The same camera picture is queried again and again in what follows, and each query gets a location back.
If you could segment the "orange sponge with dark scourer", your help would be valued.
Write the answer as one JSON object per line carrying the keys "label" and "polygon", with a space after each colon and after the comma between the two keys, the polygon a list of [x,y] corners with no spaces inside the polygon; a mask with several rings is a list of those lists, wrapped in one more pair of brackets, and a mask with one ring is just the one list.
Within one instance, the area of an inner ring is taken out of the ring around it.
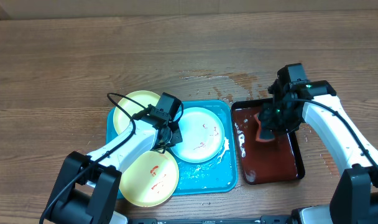
{"label": "orange sponge with dark scourer", "polygon": [[256,131],[256,141],[257,142],[271,142],[275,140],[274,133],[269,130],[262,127],[262,123],[259,119],[259,113],[254,115],[254,118],[258,124],[258,129]]}

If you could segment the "light blue plate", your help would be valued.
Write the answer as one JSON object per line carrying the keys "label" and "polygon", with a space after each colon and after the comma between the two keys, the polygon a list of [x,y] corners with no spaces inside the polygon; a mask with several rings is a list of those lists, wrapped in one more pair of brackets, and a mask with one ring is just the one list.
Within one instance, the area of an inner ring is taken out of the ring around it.
{"label": "light blue plate", "polygon": [[216,156],[224,143],[224,127],[217,115],[205,108],[186,108],[178,122],[182,142],[171,148],[181,160],[206,162]]}

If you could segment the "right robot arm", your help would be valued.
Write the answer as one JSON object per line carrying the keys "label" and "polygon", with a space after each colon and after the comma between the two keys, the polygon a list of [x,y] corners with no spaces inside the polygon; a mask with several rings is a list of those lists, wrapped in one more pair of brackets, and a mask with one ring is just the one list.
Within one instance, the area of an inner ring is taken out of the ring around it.
{"label": "right robot arm", "polygon": [[341,175],[327,205],[298,208],[287,223],[378,223],[378,150],[361,134],[326,81],[312,82],[300,63],[286,65],[268,88],[273,96],[255,118],[256,139],[269,142],[310,125]]}

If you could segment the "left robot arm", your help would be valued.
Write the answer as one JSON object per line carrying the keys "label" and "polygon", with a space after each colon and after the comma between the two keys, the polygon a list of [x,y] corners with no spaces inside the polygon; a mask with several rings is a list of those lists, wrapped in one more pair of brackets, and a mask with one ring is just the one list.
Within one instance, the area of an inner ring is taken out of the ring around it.
{"label": "left robot arm", "polygon": [[182,142],[177,114],[183,114],[183,103],[163,93],[156,105],[129,115],[126,130],[105,146],[67,155],[39,222],[127,223],[114,210],[121,176],[143,153]]}

